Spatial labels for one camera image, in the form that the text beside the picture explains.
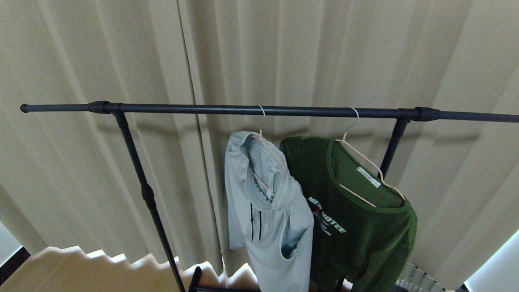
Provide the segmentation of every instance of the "beige curtain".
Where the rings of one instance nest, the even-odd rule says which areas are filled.
[[[516,1],[0,2],[0,206],[30,251],[80,245],[165,261],[115,121],[21,103],[435,107],[519,114]],[[258,116],[128,114],[182,268],[227,246],[223,153]],[[337,136],[345,118],[268,117],[267,138]],[[394,121],[349,141],[380,164]],[[517,125],[408,125],[388,181],[419,219],[410,261],[447,288],[517,229]]]

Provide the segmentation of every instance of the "black drawstring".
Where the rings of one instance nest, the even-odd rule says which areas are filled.
[[[259,240],[261,241],[261,211],[259,211]]]
[[[252,219],[252,203],[251,203],[251,224],[252,224],[252,236],[251,240],[254,241],[254,221]]]

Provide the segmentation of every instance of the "white clothing tag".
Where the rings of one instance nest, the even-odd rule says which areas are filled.
[[[367,180],[370,181],[370,183],[372,185],[374,185],[376,188],[378,188],[380,186],[380,182],[378,182],[376,179],[374,179],[369,173],[367,173],[366,170],[364,170],[364,168],[362,167],[358,167],[357,168],[357,171],[360,172],[365,178],[367,178]]]

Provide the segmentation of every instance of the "green shirt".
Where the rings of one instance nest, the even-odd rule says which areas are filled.
[[[352,291],[390,291],[414,245],[417,218],[409,201],[335,139],[290,137],[280,149],[314,214],[312,281],[327,289],[345,275]]]

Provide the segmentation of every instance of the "black metal clothes rack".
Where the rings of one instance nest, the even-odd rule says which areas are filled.
[[[126,147],[130,154],[137,177],[141,184],[142,198],[148,206],[153,222],[166,252],[169,264],[176,279],[176,283],[181,292],[185,292],[184,284],[180,278],[176,267],[173,253],[169,245],[162,221],[160,220],[155,203],[153,190],[146,180],[146,175],[139,159],[139,154],[135,148],[133,138],[128,127],[125,113],[184,113],[184,114],[232,114],[232,115],[279,115],[279,116],[323,116],[323,117],[357,117],[357,114],[350,108],[311,108],[311,107],[263,107],[264,112],[257,106],[246,105],[180,105],[180,104],[129,104],[111,103],[108,101],[95,101],[88,104],[43,104],[29,105],[23,104],[20,107],[24,113],[29,112],[92,112],[98,114],[113,114],[117,121]],[[473,113],[473,112],[449,112],[440,111],[432,108],[416,107],[414,109],[363,109],[356,108],[359,117],[368,118],[394,118],[395,123],[391,139],[386,149],[386,154],[380,166],[382,174],[385,176],[395,151],[397,150],[400,138],[405,132],[405,127],[410,121],[428,122],[435,120],[464,120],[464,121],[486,121],[486,122],[506,122],[519,123],[519,115],[493,114],[493,113]],[[216,292],[257,292],[249,289],[232,289],[220,287],[208,287],[199,285],[202,270],[195,268],[189,292],[196,291],[216,291]],[[337,281],[335,291],[339,291],[343,285],[344,278]]]

